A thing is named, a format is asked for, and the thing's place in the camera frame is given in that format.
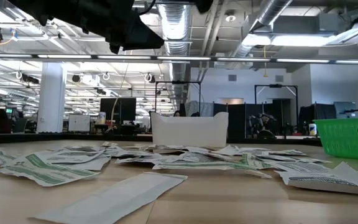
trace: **desk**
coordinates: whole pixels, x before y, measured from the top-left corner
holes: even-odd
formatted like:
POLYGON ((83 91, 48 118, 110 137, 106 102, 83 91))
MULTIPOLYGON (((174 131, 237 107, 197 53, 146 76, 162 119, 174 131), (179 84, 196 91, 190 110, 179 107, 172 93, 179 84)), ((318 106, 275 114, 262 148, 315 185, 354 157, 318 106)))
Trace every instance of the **desk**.
MULTIPOLYGON (((63 146, 100 146, 102 141, 45 141, 0 144, 0 149, 25 154, 63 146)), ((121 146, 149 142, 119 142, 121 146)), ((326 156, 320 147, 248 145, 274 150, 298 149, 318 159, 331 160, 334 167, 342 160, 358 170, 357 160, 326 156)), ((79 180, 57 187, 41 187, 34 181, 0 174, 0 223, 43 223, 29 219, 62 207, 105 186, 151 170, 142 164, 116 165, 114 160, 93 180, 79 180)), ((260 179, 239 170, 157 170, 187 175, 188 180, 129 214, 118 223, 358 223, 358 195, 303 190, 284 185, 273 171, 273 179, 260 179)))

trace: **ceiling pipe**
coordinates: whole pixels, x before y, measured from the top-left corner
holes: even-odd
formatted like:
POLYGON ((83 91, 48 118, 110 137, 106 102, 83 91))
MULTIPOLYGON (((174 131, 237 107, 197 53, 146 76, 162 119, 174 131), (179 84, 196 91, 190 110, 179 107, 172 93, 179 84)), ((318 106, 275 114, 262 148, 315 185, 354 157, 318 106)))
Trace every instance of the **ceiling pipe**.
POLYGON ((315 58, 261 58, 261 57, 194 57, 194 56, 155 56, 155 55, 29 55, 0 54, 0 59, 43 62, 125 62, 125 63, 165 63, 165 62, 266 62, 266 63, 310 63, 358 65, 358 60, 315 59, 315 58))
POLYGON ((219 28, 221 27, 224 13, 226 12, 227 4, 229 4, 229 0, 224 0, 223 4, 221 6, 218 21, 216 22, 216 26, 214 28, 214 32, 212 33, 211 42, 209 43, 209 46, 208 46, 208 51, 206 53, 207 56, 211 55, 212 49, 214 48, 215 40, 216 40, 216 37, 218 36, 219 28))
MULTIPOLYGON (((135 2, 132 6, 132 10, 136 9, 138 12, 144 12, 148 8, 148 6, 149 5, 147 2, 135 2)), ((159 15, 158 10, 155 6, 153 6, 147 14, 159 15)))
MULTIPOLYGON (((180 4, 159 4, 157 9, 161 16, 164 39, 188 40, 190 38, 191 6, 180 4)), ((185 56, 189 54, 190 45, 180 42, 165 42, 165 51, 169 56, 185 56)), ((169 74, 171 80, 186 80, 185 63, 170 63, 169 74)), ((182 98, 182 89, 174 87, 175 98, 182 98)))
POLYGON ((201 53, 200 53, 201 56, 205 54, 206 46, 209 40, 209 35, 211 34, 211 30, 212 30, 212 25, 214 24, 215 21, 216 9, 218 8, 218 4, 219 4, 219 0, 214 0, 211 6, 211 14, 209 15, 209 21, 206 26, 203 46, 201 48, 201 53))
MULTIPOLYGON (((244 39, 247 37, 248 33, 265 26, 272 26, 280 14, 285 10, 285 8, 291 4, 291 2, 292 0, 264 0, 260 5, 259 14, 255 22, 252 26, 249 27, 246 35, 242 38, 242 41, 237 46, 236 50, 233 51, 231 57, 246 57, 254 47, 254 45, 248 45, 246 42, 244 42, 244 39)), ((234 69, 236 64, 237 62, 229 63, 226 68, 234 69)))

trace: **ceiling duct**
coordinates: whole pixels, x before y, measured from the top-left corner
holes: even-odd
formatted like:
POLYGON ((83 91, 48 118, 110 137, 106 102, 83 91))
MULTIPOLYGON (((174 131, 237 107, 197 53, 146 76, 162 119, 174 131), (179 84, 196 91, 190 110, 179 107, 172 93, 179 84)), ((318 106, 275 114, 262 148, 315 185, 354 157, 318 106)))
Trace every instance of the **ceiling duct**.
MULTIPOLYGON (((157 9, 161 15, 162 32, 167 40, 188 40, 190 27, 189 5, 159 4, 157 9)), ((189 54, 189 44, 181 42, 164 43, 168 55, 186 56, 189 54)), ((170 63, 169 73, 171 81, 186 80, 187 63, 170 63)), ((182 88, 174 87, 175 98, 182 98, 182 88)))
MULTIPOLYGON (((249 26, 247 30, 243 30, 242 33, 245 34, 243 41, 238 45, 237 49, 231 56, 240 58, 247 56, 247 54, 254 47, 254 45, 247 44, 245 41, 248 33, 262 27, 271 27, 274 21, 280 16, 284 9, 291 4, 291 2, 292 0, 264 0, 260 5, 260 10, 255 22, 249 26)), ((235 65, 236 63, 229 63, 227 68, 233 69, 235 65)))

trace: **metal frame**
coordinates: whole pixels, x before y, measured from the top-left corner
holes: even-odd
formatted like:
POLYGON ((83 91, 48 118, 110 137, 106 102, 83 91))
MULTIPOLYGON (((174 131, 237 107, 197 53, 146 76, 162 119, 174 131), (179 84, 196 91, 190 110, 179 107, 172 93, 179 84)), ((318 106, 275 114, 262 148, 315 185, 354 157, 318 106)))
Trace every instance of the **metal frame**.
POLYGON ((183 85, 183 84, 198 84, 198 112, 201 115, 201 82, 186 82, 186 81, 156 81, 155 82, 155 91, 154 91, 154 111, 157 112, 157 85, 159 83, 171 83, 172 85, 183 85))
POLYGON ((269 88, 283 88, 283 87, 286 87, 294 96, 295 96, 295 100, 296 100, 296 125, 298 125, 299 123, 299 120, 298 120, 298 115, 299 115, 299 107, 298 107, 298 86, 297 85, 281 85, 281 84, 272 84, 272 85, 255 85, 254 88, 255 88, 255 104, 257 104, 257 97, 259 95, 259 93, 261 93, 266 87, 269 87, 269 88), (257 92, 257 88, 262 86, 263 88, 257 92))

